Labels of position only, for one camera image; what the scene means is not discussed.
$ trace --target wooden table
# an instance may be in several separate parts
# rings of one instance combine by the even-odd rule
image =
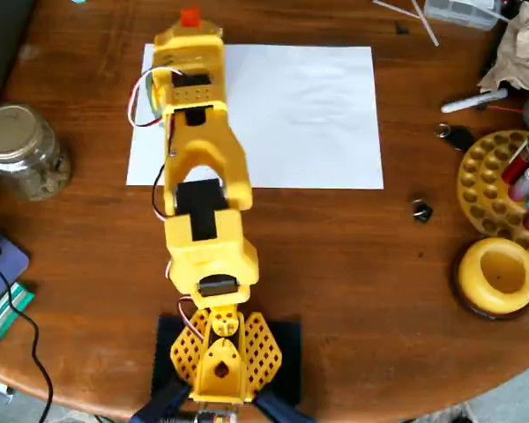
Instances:
[[[302,322],[302,409],[319,421],[397,421],[529,367],[529,314],[481,320],[448,285],[453,257],[479,235],[456,200],[461,154],[433,129],[444,100],[476,91],[492,34],[435,22],[435,48],[420,22],[368,1],[197,5],[225,28],[226,42],[374,49],[384,190],[255,189],[244,213],[261,269],[246,309]],[[157,318],[175,312],[150,189],[125,187],[125,107],[144,44],[181,6],[40,0],[4,93],[37,108],[74,160],[72,182],[55,199],[0,195],[0,227],[31,253],[23,280],[37,294],[28,313],[41,326],[39,355],[57,403],[112,418],[129,418],[149,397]],[[397,35],[395,21],[410,34]],[[477,137],[522,127],[503,112],[446,118]],[[418,194],[435,208],[426,226],[412,219]],[[0,344],[0,381],[45,397],[31,341],[31,328],[16,323]]]

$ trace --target glass jar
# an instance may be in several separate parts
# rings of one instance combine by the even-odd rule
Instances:
[[[28,106],[0,107],[0,176],[29,201],[51,198],[71,177],[71,160],[55,132]]]

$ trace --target floor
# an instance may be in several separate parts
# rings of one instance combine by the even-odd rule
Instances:
[[[477,423],[529,423],[529,369],[481,397],[474,398],[469,406]],[[0,404],[0,423],[36,422],[42,407],[41,400],[17,392],[8,405]],[[441,420],[428,417],[422,421],[429,423]],[[47,422],[98,423],[98,420],[94,416],[54,405]]]

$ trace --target robotic arm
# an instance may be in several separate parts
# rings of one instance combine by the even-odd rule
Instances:
[[[220,28],[200,20],[197,10],[183,11],[179,23],[155,38],[152,104],[167,140],[168,277],[197,306],[190,323],[202,337],[184,328],[169,352],[180,381],[132,422],[154,421],[186,397],[255,402],[273,421],[312,421],[270,393],[259,396],[278,372],[282,353],[260,313],[245,319],[237,310],[258,281],[258,260],[243,237],[241,212],[252,206],[252,193],[244,151],[228,124],[223,49]],[[214,169],[223,187],[218,179],[184,182],[197,166]]]

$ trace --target jar lid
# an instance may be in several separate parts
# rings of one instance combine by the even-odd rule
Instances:
[[[26,106],[0,107],[0,160],[21,158],[42,137],[38,117]]]

